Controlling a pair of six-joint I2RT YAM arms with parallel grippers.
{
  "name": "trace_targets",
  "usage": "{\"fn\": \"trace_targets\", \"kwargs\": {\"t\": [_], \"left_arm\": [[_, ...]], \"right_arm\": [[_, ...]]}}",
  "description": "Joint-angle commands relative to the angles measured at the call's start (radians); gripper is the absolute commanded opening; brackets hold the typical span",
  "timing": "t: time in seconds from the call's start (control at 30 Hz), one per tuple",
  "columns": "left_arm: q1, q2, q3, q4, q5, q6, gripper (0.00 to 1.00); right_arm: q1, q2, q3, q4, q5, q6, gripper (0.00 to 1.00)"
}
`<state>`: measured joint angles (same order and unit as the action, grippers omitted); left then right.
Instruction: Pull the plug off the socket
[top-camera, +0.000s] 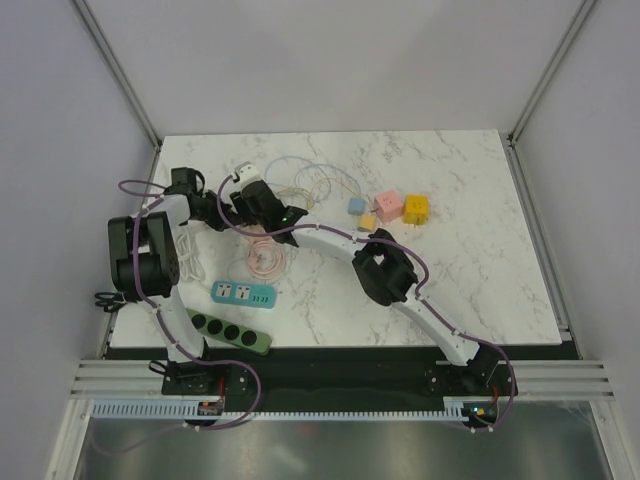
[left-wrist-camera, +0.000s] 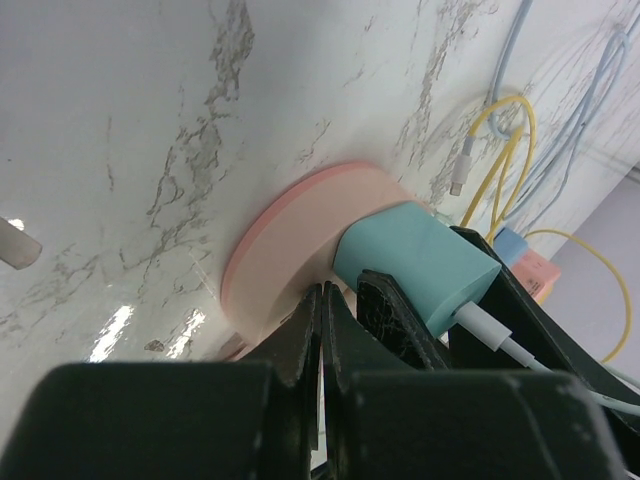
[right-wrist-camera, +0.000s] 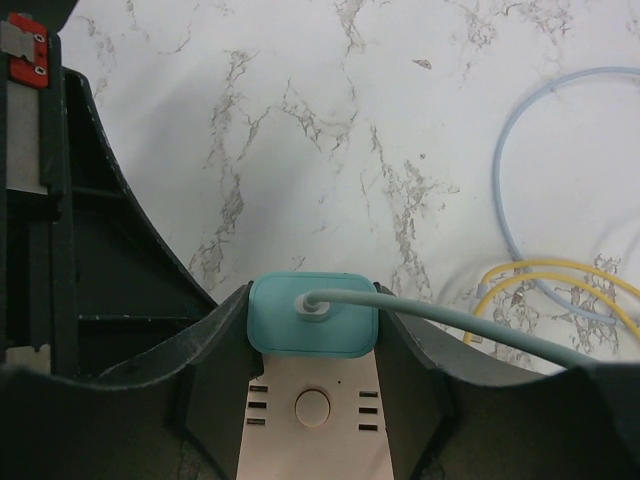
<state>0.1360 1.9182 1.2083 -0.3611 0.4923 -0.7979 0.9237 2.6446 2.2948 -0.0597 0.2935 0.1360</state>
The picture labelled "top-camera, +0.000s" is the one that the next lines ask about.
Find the yellow cube plug adapter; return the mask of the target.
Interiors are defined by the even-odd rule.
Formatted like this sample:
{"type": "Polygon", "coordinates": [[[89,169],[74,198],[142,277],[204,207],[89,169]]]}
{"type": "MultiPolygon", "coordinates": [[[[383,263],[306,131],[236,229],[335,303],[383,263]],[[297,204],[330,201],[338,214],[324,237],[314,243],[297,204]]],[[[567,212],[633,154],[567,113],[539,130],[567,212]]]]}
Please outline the yellow cube plug adapter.
{"type": "Polygon", "coordinates": [[[426,195],[407,195],[402,220],[408,225],[424,225],[429,217],[429,199],[426,195]]]}

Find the teal power strip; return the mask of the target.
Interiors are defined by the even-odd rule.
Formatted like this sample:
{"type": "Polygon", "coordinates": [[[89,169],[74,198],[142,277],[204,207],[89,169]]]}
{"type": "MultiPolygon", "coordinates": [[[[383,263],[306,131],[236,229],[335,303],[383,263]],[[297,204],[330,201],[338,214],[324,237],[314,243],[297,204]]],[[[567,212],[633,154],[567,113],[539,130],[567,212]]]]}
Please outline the teal power strip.
{"type": "Polygon", "coordinates": [[[234,306],[272,309],[276,297],[274,287],[255,283],[216,281],[211,289],[214,302],[234,306]]]}

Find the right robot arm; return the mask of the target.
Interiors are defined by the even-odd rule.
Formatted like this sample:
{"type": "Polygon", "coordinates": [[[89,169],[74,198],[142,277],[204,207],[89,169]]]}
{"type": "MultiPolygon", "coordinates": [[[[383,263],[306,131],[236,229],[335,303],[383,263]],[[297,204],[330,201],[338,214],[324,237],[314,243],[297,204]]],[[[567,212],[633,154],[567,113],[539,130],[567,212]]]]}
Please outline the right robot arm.
{"type": "Polygon", "coordinates": [[[455,327],[421,295],[426,279],[418,277],[414,265],[424,272],[428,267],[388,231],[379,228],[360,236],[313,221],[308,211],[284,205],[262,180],[243,185],[230,199],[239,215],[234,226],[258,225],[280,244],[317,250],[351,264],[370,300],[403,313],[436,342],[458,367],[458,381],[465,391],[481,393],[493,383],[500,353],[455,327]]]}

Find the pink cube plug adapter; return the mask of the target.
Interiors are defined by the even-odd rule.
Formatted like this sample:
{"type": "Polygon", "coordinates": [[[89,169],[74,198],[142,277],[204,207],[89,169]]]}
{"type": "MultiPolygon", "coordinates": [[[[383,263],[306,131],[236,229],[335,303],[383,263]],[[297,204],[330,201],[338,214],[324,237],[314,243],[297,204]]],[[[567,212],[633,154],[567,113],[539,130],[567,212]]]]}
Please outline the pink cube plug adapter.
{"type": "Polygon", "coordinates": [[[395,191],[387,191],[375,196],[373,210],[381,223],[390,223],[402,216],[404,203],[395,191]]]}

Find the yellow plug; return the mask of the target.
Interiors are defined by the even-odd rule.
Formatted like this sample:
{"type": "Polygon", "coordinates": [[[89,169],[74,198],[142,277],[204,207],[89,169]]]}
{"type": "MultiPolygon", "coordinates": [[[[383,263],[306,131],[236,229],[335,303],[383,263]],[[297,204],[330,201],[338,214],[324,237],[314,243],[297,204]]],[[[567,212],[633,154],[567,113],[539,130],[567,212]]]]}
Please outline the yellow plug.
{"type": "Polygon", "coordinates": [[[377,218],[371,215],[362,215],[357,229],[361,232],[374,232],[377,226],[377,218]]]}

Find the green power strip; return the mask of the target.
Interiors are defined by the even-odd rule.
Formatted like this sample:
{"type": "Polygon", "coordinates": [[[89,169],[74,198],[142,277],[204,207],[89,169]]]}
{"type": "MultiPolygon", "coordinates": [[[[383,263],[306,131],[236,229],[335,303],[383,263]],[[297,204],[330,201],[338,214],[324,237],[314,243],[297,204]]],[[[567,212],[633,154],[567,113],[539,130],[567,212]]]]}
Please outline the green power strip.
{"type": "Polygon", "coordinates": [[[261,356],[266,355],[271,348],[272,338],[266,333],[192,309],[187,309],[187,314],[193,326],[205,338],[248,350],[261,356]]]}

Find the blue plug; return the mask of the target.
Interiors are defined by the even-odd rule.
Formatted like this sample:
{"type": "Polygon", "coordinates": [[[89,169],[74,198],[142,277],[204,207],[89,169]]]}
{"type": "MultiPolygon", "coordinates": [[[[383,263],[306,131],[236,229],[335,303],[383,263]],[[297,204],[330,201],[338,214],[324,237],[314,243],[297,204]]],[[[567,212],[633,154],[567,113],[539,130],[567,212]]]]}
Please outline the blue plug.
{"type": "Polygon", "coordinates": [[[349,200],[347,212],[352,216],[361,216],[367,210],[367,203],[364,199],[359,197],[352,197],[349,200]]]}

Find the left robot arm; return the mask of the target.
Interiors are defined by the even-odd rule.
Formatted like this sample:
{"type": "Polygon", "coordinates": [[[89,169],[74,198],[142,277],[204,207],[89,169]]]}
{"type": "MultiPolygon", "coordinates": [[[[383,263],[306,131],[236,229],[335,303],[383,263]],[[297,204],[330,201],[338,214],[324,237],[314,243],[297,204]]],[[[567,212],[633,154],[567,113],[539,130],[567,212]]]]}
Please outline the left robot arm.
{"type": "Polygon", "coordinates": [[[233,206],[205,189],[201,172],[171,170],[171,183],[135,216],[108,221],[111,279],[128,302],[143,307],[154,319],[173,362],[191,362],[185,382],[198,393],[208,393],[219,382],[219,369],[204,360],[206,341],[193,325],[180,297],[180,265],[174,234],[189,221],[200,221],[223,231],[241,224],[233,206]]]}

